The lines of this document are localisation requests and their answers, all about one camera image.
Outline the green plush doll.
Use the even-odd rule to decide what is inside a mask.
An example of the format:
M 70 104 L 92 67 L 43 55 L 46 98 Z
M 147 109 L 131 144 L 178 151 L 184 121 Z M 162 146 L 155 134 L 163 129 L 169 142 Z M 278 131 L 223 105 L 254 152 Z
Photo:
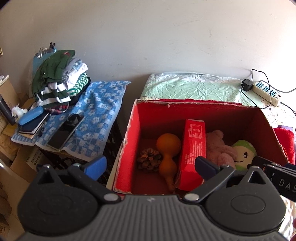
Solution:
M 237 152 L 237 158 L 234 160 L 238 171 L 247 170 L 251 165 L 253 158 L 257 155 L 255 147 L 248 141 L 238 140 L 232 145 Z

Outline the pink plush toy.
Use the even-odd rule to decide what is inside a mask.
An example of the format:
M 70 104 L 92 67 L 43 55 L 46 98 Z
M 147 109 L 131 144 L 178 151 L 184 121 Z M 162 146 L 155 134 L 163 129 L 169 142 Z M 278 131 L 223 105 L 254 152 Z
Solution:
M 225 145 L 223 137 L 224 134 L 220 130 L 206 134 L 206 159 L 217 166 L 229 165 L 236 170 L 238 152 L 233 147 Z

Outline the red printed carton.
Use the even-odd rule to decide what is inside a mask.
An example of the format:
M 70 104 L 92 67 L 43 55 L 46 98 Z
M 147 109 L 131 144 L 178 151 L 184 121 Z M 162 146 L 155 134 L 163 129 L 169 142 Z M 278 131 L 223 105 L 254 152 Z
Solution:
M 206 156 L 205 123 L 202 120 L 186 120 L 176 187 L 191 191 L 203 183 L 203 178 L 195 170 L 196 157 Z

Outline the red embroidered pillow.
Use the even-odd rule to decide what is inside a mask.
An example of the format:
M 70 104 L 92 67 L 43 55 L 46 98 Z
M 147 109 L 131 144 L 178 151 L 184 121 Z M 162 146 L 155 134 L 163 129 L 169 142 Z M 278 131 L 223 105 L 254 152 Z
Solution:
M 295 133 L 278 127 L 273 130 L 278 141 L 282 145 L 282 148 L 288 158 L 288 162 L 295 164 Z

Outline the cardboard boxes stack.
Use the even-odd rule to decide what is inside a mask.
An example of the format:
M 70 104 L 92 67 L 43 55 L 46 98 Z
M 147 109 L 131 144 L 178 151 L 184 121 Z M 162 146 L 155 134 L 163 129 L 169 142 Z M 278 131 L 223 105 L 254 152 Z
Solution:
M 17 207 L 36 177 L 36 172 L 26 164 L 34 148 L 12 142 L 15 130 L 16 125 L 10 125 L 1 114 L 1 215 L 9 226 L 6 240 L 16 240 L 24 233 L 17 216 Z

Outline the purple cloth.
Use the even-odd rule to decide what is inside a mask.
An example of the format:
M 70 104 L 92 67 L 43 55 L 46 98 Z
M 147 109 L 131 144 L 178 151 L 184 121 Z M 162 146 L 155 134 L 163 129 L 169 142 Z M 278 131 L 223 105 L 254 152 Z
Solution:
M 289 130 L 289 131 L 295 133 L 295 128 L 290 127 L 290 126 L 278 125 L 278 128 L 283 128 L 285 130 Z

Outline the black smartphone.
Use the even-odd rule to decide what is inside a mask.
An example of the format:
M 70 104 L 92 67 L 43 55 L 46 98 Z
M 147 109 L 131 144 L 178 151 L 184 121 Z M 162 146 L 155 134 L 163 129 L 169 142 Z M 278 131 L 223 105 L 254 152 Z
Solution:
M 47 146 L 60 151 L 84 119 L 82 114 L 70 114 L 49 139 Z

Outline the dark notebook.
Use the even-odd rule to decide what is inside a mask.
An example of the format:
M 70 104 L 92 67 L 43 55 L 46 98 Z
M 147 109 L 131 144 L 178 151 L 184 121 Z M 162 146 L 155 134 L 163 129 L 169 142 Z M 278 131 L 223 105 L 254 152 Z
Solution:
M 41 115 L 36 117 L 35 119 L 29 121 L 28 123 L 21 125 L 18 127 L 19 133 L 25 134 L 35 134 L 39 127 L 43 124 L 43 122 L 47 119 L 49 113 L 43 112 Z

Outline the blue glasses case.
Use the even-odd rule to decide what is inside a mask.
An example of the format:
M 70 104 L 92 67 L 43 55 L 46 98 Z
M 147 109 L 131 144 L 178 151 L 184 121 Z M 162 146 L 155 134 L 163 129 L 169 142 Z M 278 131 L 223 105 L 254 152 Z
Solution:
M 41 106 L 38 106 L 38 107 L 36 107 L 34 109 L 31 109 L 30 111 L 28 111 L 26 114 L 24 114 L 20 118 L 18 124 L 20 126 L 25 125 L 29 121 L 32 121 L 35 118 L 37 118 L 38 116 L 40 116 L 43 112 L 44 112 L 44 109 Z

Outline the white power strip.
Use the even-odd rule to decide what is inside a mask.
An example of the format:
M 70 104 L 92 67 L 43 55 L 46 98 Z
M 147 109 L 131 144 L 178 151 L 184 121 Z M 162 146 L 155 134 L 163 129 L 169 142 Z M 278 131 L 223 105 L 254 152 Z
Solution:
M 279 106 L 281 96 L 278 91 L 269 87 L 269 85 L 263 81 L 255 81 L 253 83 L 252 91 L 257 95 L 265 99 L 273 106 Z

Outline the black power adapter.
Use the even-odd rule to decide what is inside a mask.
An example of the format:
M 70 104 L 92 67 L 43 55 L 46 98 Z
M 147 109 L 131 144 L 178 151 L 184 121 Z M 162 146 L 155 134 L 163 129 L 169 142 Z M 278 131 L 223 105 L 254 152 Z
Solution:
M 249 90 L 252 90 L 252 87 L 253 87 L 253 82 L 249 79 L 244 79 L 241 83 L 240 89 L 244 91 L 249 91 Z

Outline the orange gourd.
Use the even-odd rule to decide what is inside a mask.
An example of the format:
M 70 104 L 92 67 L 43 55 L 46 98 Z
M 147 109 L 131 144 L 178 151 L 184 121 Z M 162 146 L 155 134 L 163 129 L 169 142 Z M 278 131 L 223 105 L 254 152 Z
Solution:
M 175 175 L 177 174 L 177 164 L 174 157 L 181 151 L 181 140 L 172 133 L 165 133 L 157 139 L 157 149 L 163 156 L 159 165 L 159 174 L 164 178 L 168 190 L 175 194 Z

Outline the pile of folded clothes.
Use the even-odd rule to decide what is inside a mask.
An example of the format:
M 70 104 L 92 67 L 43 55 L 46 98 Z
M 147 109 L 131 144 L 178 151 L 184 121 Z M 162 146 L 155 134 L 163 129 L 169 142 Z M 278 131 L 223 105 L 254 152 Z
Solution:
M 88 66 L 75 50 L 45 49 L 33 58 L 31 93 L 35 105 L 60 114 L 89 86 Z

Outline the large red cardboard box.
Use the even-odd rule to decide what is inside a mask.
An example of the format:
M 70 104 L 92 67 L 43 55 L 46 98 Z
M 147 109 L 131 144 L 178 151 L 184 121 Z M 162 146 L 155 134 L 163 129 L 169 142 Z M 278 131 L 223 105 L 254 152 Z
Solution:
M 245 140 L 259 156 L 280 165 L 289 162 L 259 108 L 218 101 L 138 99 L 132 107 L 112 189 L 121 194 L 168 194 L 165 179 L 158 172 L 139 168 L 139 158 L 144 149 L 157 147 L 160 136 L 164 136 L 163 144 L 177 136 L 181 142 L 174 146 L 178 153 L 173 178 L 179 190 L 193 190 L 203 182 L 195 171 L 195 159 L 205 156 L 206 134 L 213 131 L 228 146 Z

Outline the green bed sheet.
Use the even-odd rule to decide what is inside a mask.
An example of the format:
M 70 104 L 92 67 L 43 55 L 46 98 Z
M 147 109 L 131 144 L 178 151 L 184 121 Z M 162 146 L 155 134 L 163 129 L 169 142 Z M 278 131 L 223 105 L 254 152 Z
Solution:
M 264 107 L 255 93 L 240 90 L 241 80 L 196 72 L 164 72 L 151 74 L 141 99 L 193 99 L 241 103 Z

